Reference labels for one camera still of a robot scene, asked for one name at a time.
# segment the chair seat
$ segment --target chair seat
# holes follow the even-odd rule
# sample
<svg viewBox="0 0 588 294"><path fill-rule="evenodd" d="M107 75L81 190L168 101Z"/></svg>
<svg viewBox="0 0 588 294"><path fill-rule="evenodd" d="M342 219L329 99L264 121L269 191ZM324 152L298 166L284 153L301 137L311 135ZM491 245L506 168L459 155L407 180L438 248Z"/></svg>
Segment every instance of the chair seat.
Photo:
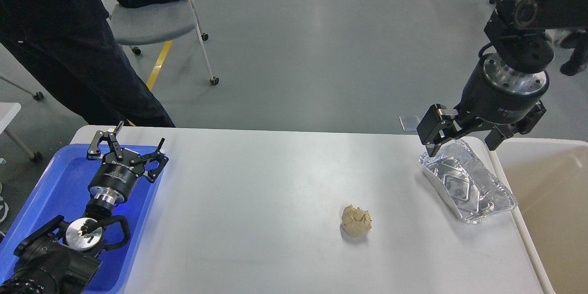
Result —
<svg viewBox="0 0 588 294"><path fill-rule="evenodd" d="M183 36L196 28L189 0L154 4L139 8L116 5L111 29L121 45L148 45Z"/></svg>

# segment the gray floor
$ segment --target gray floor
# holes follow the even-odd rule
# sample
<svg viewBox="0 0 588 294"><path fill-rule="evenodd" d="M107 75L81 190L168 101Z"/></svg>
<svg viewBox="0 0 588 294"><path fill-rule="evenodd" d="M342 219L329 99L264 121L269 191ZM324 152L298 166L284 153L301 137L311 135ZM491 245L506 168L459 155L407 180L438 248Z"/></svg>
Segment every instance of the gray floor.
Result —
<svg viewBox="0 0 588 294"><path fill-rule="evenodd" d="M402 134L398 116L459 101L487 43L487 1L197 0L220 85L208 83L191 33L174 41L153 92L179 127ZM161 46L140 57L127 50L141 78ZM563 60L548 69L548 112L527 136L588 141L588 75L559 74ZM0 61L0 72L42 90L4 49ZM49 158L85 123L49 95L37 103L4 82L0 91L0 101L23 104L10 128L46 156L32 164L0 135L6 231Z"/></svg>

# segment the caster wheel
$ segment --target caster wheel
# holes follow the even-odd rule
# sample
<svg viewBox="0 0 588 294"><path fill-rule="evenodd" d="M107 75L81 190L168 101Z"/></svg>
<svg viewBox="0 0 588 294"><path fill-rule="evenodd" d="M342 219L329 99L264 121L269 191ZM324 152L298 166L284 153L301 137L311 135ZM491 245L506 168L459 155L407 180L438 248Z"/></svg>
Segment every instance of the caster wheel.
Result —
<svg viewBox="0 0 588 294"><path fill-rule="evenodd" d="M45 98L45 96L43 95L42 92L37 92L35 93L35 95L33 95L33 100L34 101L41 101Z"/></svg>
<svg viewBox="0 0 588 294"><path fill-rule="evenodd" d="M43 155L41 155L39 152L35 152L35 157L34 158L29 158L29 160L31 160L31 162L37 163L43 160Z"/></svg>

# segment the blue tray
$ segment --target blue tray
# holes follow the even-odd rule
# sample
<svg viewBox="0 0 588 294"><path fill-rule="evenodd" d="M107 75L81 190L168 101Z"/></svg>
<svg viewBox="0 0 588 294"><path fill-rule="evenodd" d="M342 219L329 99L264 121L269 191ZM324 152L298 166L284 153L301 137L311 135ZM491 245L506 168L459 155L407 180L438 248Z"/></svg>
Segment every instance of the blue tray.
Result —
<svg viewBox="0 0 588 294"><path fill-rule="evenodd" d="M123 147L139 154L155 150L155 146ZM12 277L17 262L13 252L23 239L57 215L63 215L65 221L74 221L82 216L90 199L88 184L101 164L98 160L86 160L86 150L86 144L68 145L57 151L49 162L6 238L0 243L0 283ZM106 146L101 146L101 150L108 153ZM152 184L141 177L128 202L114 210L113 215L123 215L128 219L132 237L123 248L103 252L99 256L102 265L86 287L85 294L114 294L122 288L129 276L158 186L159 179ZM120 242L123 237L120 226L107 229L104 237L109 243Z"/></svg>

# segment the crumpled paper ball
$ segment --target crumpled paper ball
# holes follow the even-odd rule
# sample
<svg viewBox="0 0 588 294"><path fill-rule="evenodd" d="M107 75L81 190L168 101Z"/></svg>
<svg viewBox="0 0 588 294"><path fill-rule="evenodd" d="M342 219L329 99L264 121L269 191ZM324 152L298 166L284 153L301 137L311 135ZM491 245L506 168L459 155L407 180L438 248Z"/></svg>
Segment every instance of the crumpled paper ball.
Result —
<svg viewBox="0 0 588 294"><path fill-rule="evenodd" d="M349 204L341 216L343 229L351 237L362 237L372 228L372 217L367 210L354 208Z"/></svg>

